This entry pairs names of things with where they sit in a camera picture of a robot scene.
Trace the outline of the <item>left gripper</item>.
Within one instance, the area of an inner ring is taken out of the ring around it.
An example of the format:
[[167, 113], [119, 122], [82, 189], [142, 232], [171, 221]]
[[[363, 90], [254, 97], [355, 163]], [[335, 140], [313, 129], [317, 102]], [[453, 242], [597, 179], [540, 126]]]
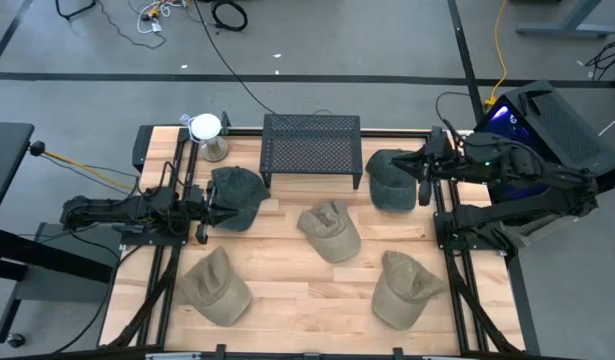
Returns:
[[191, 207], [191, 219], [198, 221], [195, 231], [195, 238], [199, 244], [208, 242], [207, 228], [217, 225], [235, 217], [239, 213], [238, 209], [225, 207], [213, 201], [214, 182], [209, 180], [205, 189], [198, 185], [193, 185], [189, 193], [189, 206]]

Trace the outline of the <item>black desk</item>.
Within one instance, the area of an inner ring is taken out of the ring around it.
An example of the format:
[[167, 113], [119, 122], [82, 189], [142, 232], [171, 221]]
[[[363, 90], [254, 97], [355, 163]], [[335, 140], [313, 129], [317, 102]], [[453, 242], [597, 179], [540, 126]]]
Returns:
[[[28, 152], [33, 131], [31, 124], [0, 122], [0, 204]], [[110, 232], [92, 225], [74, 233], [67, 231], [49, 236], [41, 243], [0, 229], [0, 278], [21, 282], [29, 267], [34, 265], [110, 285], [120, 260], [119, 252], [93, 240], [95, 235], [104, 236]], [[60, 239], [71, 239], [106, 251], [114, 261], [107, 264], [49, 245]]]

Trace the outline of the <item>silver aluminium bar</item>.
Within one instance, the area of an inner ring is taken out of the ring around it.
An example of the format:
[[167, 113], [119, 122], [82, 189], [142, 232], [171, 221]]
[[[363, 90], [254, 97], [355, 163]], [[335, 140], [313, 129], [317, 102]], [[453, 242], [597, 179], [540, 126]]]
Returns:
[[144, 360], [202, 360], [200, 352], [149, 353]]

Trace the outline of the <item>black controller box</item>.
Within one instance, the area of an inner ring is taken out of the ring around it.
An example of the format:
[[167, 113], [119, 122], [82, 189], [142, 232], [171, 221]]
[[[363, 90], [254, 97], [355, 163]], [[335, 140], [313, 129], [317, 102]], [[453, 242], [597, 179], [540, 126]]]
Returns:
[[138, 129], [133, 149], [132, 165], [139, 172], [143, 172], [147, 151], [151, 142], [153, 125], [141, 125]]

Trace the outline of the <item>black perforated metal shelf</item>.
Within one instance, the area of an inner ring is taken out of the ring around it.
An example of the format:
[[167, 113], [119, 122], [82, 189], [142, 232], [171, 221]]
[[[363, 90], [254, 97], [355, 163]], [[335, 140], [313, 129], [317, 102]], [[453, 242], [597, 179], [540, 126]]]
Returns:
[[356, 115], [267, 114], [259, 172], [350, 175], [358, 189], [363, 175], [360, 118]]

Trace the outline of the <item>khaki baseball cap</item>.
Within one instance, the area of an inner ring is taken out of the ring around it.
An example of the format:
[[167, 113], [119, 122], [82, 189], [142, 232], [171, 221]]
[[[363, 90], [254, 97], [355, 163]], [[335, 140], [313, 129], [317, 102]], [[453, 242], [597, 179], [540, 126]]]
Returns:
[[385, 251], [382, 271], [372, 295], [372, 311], [398, 330], [411, 328], [428, 302], [447, 290], [447, 284], [411, 256]]
[[234, 270], [222, 246], [198, 261], [180, 279], [179, 293], [184, 304], [221, 327], [235, 324], [252, 300], [251, 290]]
[[344, 261], [361, 249], [361, 238], [349, 216], [347, 203], [341, 200], [325, 201], [303, 211], [297, 228], [329, 263]]

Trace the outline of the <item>grey desk foot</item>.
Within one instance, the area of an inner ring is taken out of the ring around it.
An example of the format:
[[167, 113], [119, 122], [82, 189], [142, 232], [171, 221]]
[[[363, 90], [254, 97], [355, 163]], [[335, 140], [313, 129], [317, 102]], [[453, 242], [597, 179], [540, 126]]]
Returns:
[[519, 24], [516, 26], [516, 33], [532, 36], [605, 39], [615, 34], [613, 26], [585, 23], [585, 19], [601, 1], [578, 0], [578, 3], [562, 21]]

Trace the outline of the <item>black computer tower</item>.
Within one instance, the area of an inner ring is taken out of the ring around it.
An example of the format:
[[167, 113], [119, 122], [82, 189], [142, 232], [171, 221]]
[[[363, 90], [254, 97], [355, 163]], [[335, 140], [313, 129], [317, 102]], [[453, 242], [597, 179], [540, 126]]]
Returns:
[[546, 80], [501, 95], [475, 130], [521, 142], [548, 162], [589, 169], [602, 193], [615, 188], [615, 150]]

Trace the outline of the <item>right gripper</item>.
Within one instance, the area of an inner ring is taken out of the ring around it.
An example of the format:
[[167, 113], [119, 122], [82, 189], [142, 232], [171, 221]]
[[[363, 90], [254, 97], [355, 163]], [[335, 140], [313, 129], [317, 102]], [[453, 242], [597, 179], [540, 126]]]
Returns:
[[443, 165], [453, 161], [454, 155], [455, 151], [446, 132], [435, 126], [431, 130], [425, 148], [395, 155], [391, 162], [419, 181], [419, 205], [428, 206], [431, 201], [432, 178]]

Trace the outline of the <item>dark grey baseball cap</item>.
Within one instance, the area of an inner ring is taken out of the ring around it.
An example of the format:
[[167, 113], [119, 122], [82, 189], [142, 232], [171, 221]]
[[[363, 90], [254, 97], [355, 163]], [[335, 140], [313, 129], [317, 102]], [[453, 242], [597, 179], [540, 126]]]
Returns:
[[366, 164], [371, 201], [379, 210], [410, 212], [416, 206], [416, 179], [392, 164], [394, 157], [403, 154], [400, 149], [380, 149]]
[[216, 227], [244, 232], [253, 224], [262, 201], [270, 197], [263, 180], [254, 172], [235, 167], [220, 167], [211, 171], [216, 189], [213, 203], [237, 213], [219, 222]]

